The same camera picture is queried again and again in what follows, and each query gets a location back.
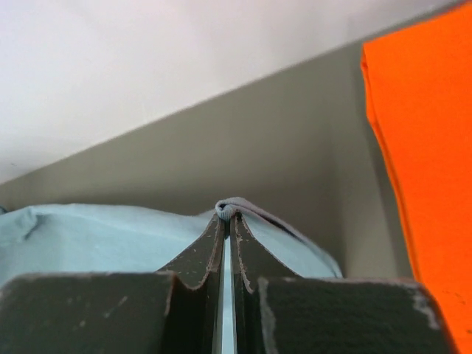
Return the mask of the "light blue t-shirt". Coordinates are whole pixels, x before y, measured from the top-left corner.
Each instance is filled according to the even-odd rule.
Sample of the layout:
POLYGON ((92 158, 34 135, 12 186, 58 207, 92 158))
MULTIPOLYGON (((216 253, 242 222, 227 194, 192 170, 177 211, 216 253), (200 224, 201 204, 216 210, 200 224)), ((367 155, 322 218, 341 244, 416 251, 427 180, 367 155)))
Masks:
POLYGON ((338 263, 290 224, 242 198, 199 215, 136 206, 50 204, 1 212, 1 288, 28 274, 152 273, 195 242, 213 217, 225 224, 221 351, 232 353, 230 222, 241 214, 254 238, 301 277, 339 278, 338 263))

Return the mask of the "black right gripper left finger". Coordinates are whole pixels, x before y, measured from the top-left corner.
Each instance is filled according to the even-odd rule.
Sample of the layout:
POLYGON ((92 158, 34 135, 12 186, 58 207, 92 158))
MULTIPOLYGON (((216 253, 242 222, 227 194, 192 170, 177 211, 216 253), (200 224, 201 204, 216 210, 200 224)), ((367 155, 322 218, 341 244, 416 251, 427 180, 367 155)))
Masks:
POLYGON ((1 288, 3 353, 219 353, 225 224, 152 273, 28 274, 1 288))

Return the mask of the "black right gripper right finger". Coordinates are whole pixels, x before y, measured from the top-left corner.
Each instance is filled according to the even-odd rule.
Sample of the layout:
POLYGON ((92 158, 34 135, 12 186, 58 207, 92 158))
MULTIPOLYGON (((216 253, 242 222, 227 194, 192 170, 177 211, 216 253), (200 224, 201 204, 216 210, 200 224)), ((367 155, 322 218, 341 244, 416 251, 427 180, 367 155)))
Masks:
POLYGON ((230 222, 239 353, 456 353, 431 294, 411 280, 307 279, 230 222))

